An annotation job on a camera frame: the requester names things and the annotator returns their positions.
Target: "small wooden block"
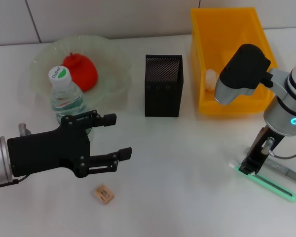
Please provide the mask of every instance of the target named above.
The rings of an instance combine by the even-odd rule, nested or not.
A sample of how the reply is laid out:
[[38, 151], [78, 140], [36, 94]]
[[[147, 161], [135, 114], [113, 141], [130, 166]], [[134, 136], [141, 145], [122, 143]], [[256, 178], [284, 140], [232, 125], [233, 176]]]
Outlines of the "small wooden block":
[[104, 184], [101, 184], [94, 190], [94, 195], [104, 204], [108, 204], [114, 197], [114, 193]]

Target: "plastic water bottle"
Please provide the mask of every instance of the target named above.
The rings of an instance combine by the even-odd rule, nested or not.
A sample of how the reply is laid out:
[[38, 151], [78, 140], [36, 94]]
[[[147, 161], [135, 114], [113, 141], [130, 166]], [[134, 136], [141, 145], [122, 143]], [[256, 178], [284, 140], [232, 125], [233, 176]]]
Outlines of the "plastic water bottle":
[[68, 68], [57, 66], [48, 73], [52, 84], [51, 107], [55, 111], [56, 119], [61, 123], [65, 115], [78, 115], [88, 112], [83, 92], [70, 76]]

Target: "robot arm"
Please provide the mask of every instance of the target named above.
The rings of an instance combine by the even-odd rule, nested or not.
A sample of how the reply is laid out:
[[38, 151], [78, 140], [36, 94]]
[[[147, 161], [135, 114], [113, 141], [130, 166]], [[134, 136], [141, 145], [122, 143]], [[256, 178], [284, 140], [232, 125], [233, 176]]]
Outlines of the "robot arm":
[[0, 137], [0, 187], [17, 184], [14, 177], [29, 176], [45, 170], [65, 167], [76, 177], [88, 174], [115, 172], [119, 161], [130, 159], [131, 148], [101, 156], [90, 155], [90, 141], [86, 129], [111, 126], [116, 115], [101, 117], [96, 110], [77, 116], [62, 117], [60, 126], [50, 132], [31, 134], [20, 126], [20, 137]]
[[242, 45], [223, 71], [216, 84], [215, 99], [229, 104], [238, 95], [252, 95], [262, 83], [276, 96], [264, 112], [267, 124], [252, 144], [239, 170], [257, 174], [269, 153], [284, 136], [296, 135], [296, 66], [291, 73], [271, 69], [270, 61], [252, 44]]

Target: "green glowing strip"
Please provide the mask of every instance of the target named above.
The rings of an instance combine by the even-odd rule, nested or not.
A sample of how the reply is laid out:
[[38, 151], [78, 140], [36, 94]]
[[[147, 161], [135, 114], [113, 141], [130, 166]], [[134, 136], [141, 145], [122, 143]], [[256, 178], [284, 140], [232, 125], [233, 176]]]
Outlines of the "green glowing strip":
[[236, 166], [235, 170], [237, 170], [239, 173], [247, 176], [249, 179], [252, 179], [253, 181], [255, 181], [258, 184], [261, 184], [262, 186], [270, 189], [272, 192], [278, 194], [279, 196], [287, 199], [288, 201], [296, 201], [296, 194], [294, 194], [292, 191], [288, 190], [287, 188], [275, 183], [272, 180], [269, 180], [268, 178], [256, 174], [256, 175], [252, 175], [252, 174], [244, 174], [241, 171], [239, 171], [239, 167]]

